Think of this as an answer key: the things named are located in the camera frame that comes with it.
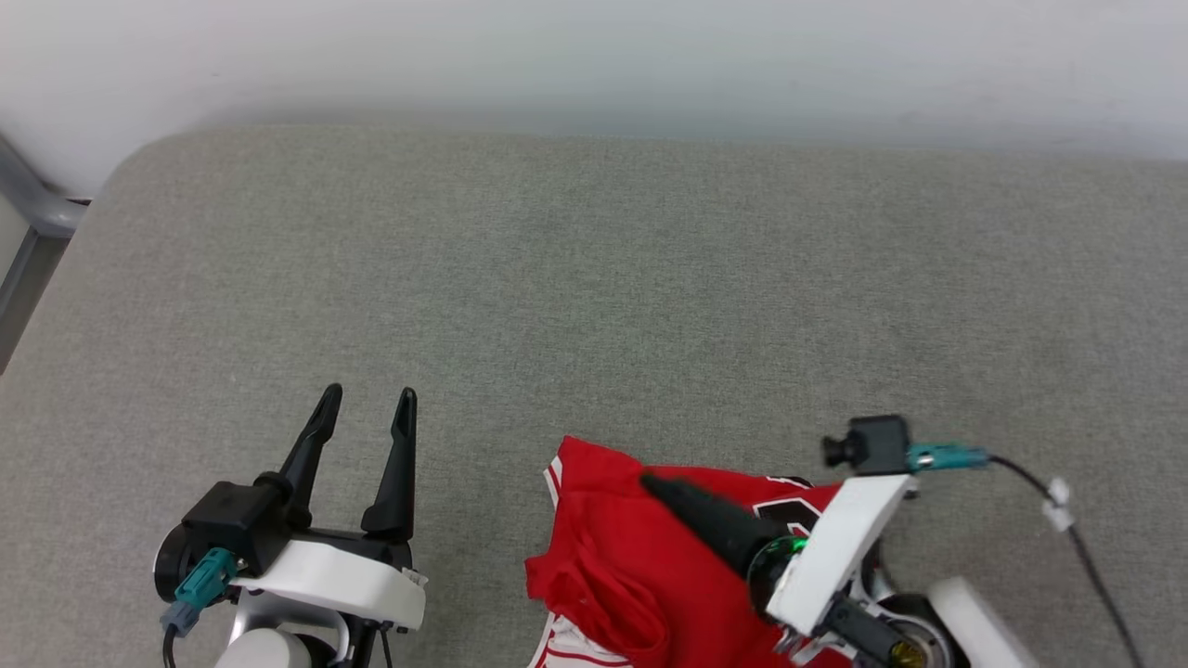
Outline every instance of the teal connector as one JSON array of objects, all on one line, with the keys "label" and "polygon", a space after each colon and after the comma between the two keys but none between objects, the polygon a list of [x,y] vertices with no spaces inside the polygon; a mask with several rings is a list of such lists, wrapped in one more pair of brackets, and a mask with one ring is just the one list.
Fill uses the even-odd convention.
[{"label": "teal connector", "polygon": [[981,468],[990,455],[981,448],[963,443],[914,443],[908,448],[908,467],[912,473],[940,468]]},{"label": "teal connector", "polygon": [[202,610],[227,591],[236,573],[235,555],[222,548],[211,548],[173,590],[173,598],[177,600],[162,615],[162,629],[168,631],[173,626],[177,637],[184,638],[198,623]]}]

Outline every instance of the gray tabletop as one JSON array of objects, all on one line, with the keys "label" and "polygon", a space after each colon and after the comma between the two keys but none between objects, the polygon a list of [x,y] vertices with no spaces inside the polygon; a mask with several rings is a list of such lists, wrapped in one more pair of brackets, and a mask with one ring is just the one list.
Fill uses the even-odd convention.
[{"label": "gray tabletop", "polygon": [[[157,544],[279,466],[346,387],[315,524],[371,503],[421,396],[424,629],[404,666],[520,668],[563,434],[647,462],[828,479],[908,415],[1063,475],[1152,666],[1186,629],[1188,166],[261,127],[169,139],[87,215],[0,377],[0,664],[156,666]],[[1051,666],[1124,660],[1032,492],[935,474],[889,535]],[[213,610],[178,642],[208,666]]]}]

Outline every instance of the red clothing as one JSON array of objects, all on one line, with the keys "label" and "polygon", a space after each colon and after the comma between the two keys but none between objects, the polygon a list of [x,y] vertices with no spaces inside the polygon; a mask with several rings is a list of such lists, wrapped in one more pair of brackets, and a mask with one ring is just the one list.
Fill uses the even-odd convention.
[{"label": "red clothing", "polygon": [[[549,468],[557,496],[549,550],[525,563],[530,598],[634,668],[788,668],[778,630],[752,611],[740,580],[639,485],[631,456],[567,436]],[[811,487],[713,468],[684,477],[807,534],[836,486]],[[811,666],[849,666],[832,651]]]}]

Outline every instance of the white cable tag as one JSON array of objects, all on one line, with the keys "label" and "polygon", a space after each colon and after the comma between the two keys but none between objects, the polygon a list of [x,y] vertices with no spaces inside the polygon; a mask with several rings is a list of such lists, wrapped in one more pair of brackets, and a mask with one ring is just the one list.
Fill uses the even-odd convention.
[{"label": "white cable tag", "polygon": [[1054,478],[1051,485],[1048,486],[1048,493],[1056,503],[1043,502],[1044,517],[1051,522],[1056,531],[1063,534],[1073,525],[1073,515],[1068,512],[1068,498],[1072,496],[1072,491],[1063,478]]}]

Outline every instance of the white backdrop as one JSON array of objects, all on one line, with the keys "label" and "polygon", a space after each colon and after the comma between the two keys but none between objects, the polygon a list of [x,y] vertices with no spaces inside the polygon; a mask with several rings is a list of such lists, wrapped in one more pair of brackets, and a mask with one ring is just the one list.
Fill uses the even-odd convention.
[{"label": "white backdrop", "polygon": [[0,133],[93,195],[230,122],[1188,157],[1183,0],[0,0]]}]

